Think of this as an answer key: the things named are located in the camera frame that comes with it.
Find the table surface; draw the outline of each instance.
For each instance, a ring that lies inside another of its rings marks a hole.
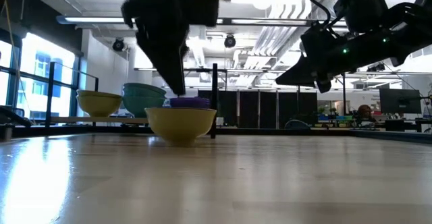
[[[432,223],[425,145],[89,134],[0,149],[0,223]]]

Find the yellow bowl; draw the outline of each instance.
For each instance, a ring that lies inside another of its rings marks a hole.
[[[105,97],[113,97],[116,99],[121,98],[122,96],[107,92],[95,92],[95,91],[89,91],[89,90],[77,90],[76,93],[78,93],[78,96],[105,96]]]
[[[80,108],[91,117],[109,117],[115,113],[122,103],[122,98],[106,96],[77,96]]]
[[[147,108],[152,131],[170,142],[193,142],[211,128],[216,110]]]

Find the teal bowl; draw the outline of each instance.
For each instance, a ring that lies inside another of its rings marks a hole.
[[[124,96],[124,107],[137,118],[147,118],[145,108],[162,107],[165,97]]]
[[[123,85],[123,89],[126,89],[127,91],[130,91],[129,89],[131,88],[138,88],[138,91],[143,91],[143,90],[150,90],[156,93],[159,93],[161,95],[165,95],[167,92],[165,92],[164,89],[158,88],[157,86],[152,86],[152,85],[148,85],[148,84],[143,84],[143,83],[126,83]]]
[[[139,87],[123,87],[123,96],[149,96],[149,97],[165,97],[165,92],[159,92],[155,90],[150,90],[146,88]]]

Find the purple bowl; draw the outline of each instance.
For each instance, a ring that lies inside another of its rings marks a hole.
[[[209,109],[210,100],[202,98],[174,98],[169,100],[169,106],[173,108]]]

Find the computer monitor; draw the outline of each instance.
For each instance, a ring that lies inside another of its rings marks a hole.
[[[379,89],[382,113],[421,113],[420,92],[407,89]]]

